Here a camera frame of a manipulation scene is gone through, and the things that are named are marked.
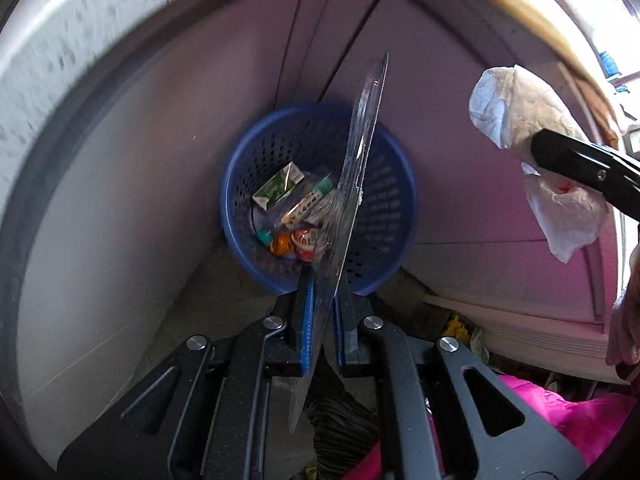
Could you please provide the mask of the right hand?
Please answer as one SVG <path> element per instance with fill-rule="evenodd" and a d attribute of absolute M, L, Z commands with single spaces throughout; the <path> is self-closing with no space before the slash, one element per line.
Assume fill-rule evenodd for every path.
<path fill-rule="evenodd" d="M 639 346 L 639 246 L 636 246 L 630 257 L 629 281 L 612 310 L 605 363 L 637 365 Z"/>

